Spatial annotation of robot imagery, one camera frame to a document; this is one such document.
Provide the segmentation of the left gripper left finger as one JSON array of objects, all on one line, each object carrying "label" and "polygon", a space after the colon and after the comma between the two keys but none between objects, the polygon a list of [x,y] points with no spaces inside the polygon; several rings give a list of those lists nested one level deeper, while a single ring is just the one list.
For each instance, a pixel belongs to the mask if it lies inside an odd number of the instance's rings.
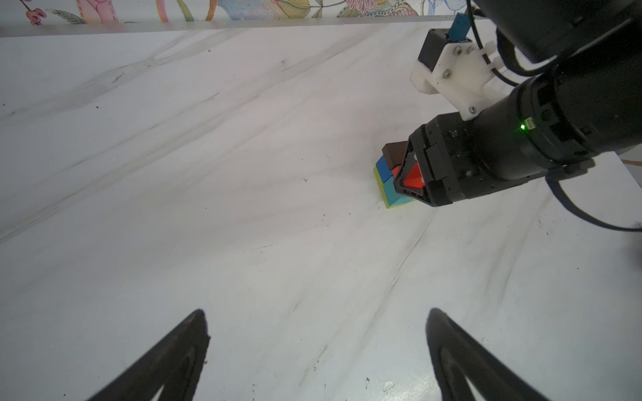
[{"label": "left gripper left finger", "polygon": [[210,337],[205,312],[189,314],[92,400],[192,400]]}]

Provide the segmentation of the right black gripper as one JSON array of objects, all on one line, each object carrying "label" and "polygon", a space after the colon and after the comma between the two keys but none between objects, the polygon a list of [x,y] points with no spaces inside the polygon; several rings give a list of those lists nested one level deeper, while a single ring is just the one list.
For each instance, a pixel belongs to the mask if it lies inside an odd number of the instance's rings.
[{"label": "right black gripper", "polygon": [[398,193],[431,207],[507,190],[545,176],[506,179],[493,172],[473,145],[473,123],[455,113],[438,115],[410,136],[395,176]]}]

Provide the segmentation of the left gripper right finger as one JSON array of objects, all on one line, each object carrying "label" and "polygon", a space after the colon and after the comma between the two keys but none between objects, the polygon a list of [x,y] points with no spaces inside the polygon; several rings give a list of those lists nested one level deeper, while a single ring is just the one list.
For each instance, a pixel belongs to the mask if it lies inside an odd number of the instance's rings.
[{"label": "left gripper right finger", "polygon": [[438,308],[426,321],[426,340],[443,400],[545,400]]}]

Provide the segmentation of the red rectangular block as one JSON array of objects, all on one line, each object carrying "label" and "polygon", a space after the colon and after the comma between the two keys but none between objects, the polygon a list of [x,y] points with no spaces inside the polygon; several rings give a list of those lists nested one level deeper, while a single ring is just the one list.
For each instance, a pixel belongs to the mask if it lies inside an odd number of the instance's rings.
[{"label": "red rectangular block", "polygon": [[415,163],[410,172],[405,176],[399,185],[395,184],[396,190],[401,188],[405,190],[422,190],[425,188],[425,182],[418,163]]}]

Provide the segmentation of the dark blue cube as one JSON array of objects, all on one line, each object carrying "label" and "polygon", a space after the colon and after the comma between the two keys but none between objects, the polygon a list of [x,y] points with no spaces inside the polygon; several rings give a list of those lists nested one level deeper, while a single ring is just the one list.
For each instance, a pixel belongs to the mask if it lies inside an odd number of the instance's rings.
[{"label": "dark blue cube", "polygon": [[377,160],[376,171],[379,174],[379,178],[381,179],[381,182],[383,184],[388,182],[388,180],[393,177],[393,172],[389,169],[384,155],[382,155],[381,158]]}]

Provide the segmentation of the brown rectangular block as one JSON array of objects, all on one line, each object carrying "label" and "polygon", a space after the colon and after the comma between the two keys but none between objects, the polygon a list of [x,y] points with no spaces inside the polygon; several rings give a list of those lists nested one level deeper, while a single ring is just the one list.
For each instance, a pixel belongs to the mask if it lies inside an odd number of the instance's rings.
[{"label": "brown rectangular block", "polygon": [[403,164],[407,145],[408,141],[400,141],[387,143],[383,146],[382,154],[388,170],[394,170]]}]

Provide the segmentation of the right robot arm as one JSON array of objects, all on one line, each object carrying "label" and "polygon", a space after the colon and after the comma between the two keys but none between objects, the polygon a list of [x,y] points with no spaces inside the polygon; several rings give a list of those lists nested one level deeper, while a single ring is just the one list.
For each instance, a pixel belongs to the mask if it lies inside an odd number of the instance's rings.
[{"label": "right robot arm", "polygon": [[495,42],[471,22],[426,36],[413,85],[455,111],[409,138],[395,189],[432,207],[583,175],[641,142],[638,1],[482,1]]}]

